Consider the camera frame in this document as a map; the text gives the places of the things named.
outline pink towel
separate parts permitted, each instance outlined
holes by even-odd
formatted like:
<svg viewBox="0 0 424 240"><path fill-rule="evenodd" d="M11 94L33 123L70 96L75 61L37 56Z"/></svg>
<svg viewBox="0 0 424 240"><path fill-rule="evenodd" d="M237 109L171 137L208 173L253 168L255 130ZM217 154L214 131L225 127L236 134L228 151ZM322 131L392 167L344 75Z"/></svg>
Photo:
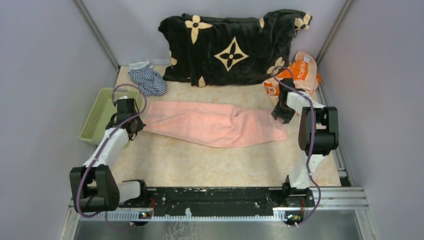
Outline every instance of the pink towel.
<svg viewBox="0 0 424 240"><path fill-rule="evenodd" d="M231 104L154 101L143 131L217 148L240 148L287 139L286 127L271 111Z"/></svg>

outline black plush blanket with flowers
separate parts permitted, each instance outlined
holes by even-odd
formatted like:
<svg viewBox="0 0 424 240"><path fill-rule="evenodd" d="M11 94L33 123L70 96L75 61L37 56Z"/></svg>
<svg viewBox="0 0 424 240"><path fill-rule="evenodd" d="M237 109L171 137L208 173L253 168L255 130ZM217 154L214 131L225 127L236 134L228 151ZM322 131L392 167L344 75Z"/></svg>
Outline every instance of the black plush blanket with flowers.
<svg viewBox="0 0 424 240"><path fill-rule="evenodd" d="M288 66L292 39L307 30L312 17L283 9L264 17L215 18L183 14L160 22L169 43L166 81L206 85L252 85Z"/></svg>

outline plastic laundry basket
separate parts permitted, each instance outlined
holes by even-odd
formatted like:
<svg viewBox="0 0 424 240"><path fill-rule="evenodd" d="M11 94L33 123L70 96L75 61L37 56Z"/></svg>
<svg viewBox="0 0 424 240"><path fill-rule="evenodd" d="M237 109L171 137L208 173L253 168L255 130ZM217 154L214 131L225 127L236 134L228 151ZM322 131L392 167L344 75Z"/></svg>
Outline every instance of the plastic laundry basket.
<svg viewBox="0 0 424 240"><path fill-rule="evenodd" d="M117 112L117 108L112 103L112 91L113 88L102 88L98 93L79 135L81 141L94 145L99 145L102 141L106 125L108 125L112 115ZM137 90L120 88L115 92L115 100L122 96L135 99L139 108L144 105L143 98Z"/></svg>

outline gray wall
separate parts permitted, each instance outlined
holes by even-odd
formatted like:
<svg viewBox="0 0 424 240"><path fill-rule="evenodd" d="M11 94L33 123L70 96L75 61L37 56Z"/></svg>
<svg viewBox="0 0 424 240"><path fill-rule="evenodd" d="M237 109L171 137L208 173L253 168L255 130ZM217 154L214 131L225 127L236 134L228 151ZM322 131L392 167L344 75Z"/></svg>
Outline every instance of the gray wall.
<svg viewBox="0 0 424 240"><path fill-rule="evenodd" d="M0 239L57 239L78 137L114 69L71 0L0 2Z"/></svg>
<svg viewBox="0 0 424 240"><path fill-rule="evenodd" d="M424 236L422 0L357 1L321 73L384 240Z"/></svg>
<svg viewBox="0 0 424 240"><path fill-rule="evenodd" d="M270 11L296 9L313 16L308 31L292 44L292 55L316 57L346 0L83 0L120 65L169 60L161 20L183 13L212 17L261 18Z"/></svg>

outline striped cloth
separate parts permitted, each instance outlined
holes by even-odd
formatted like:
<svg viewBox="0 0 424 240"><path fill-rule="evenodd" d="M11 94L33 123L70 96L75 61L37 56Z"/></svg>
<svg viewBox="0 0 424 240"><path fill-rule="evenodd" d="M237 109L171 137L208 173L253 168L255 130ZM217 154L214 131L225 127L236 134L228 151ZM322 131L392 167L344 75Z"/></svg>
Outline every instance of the striped cloth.
<svg viewBox="0 0 424 240"><path fill-rule="evenodd" d="M138 84L138 88L144 95L162 96L167 93L167 82L152 68L152 64L148 61L130 64L129 78Z"/></svg>

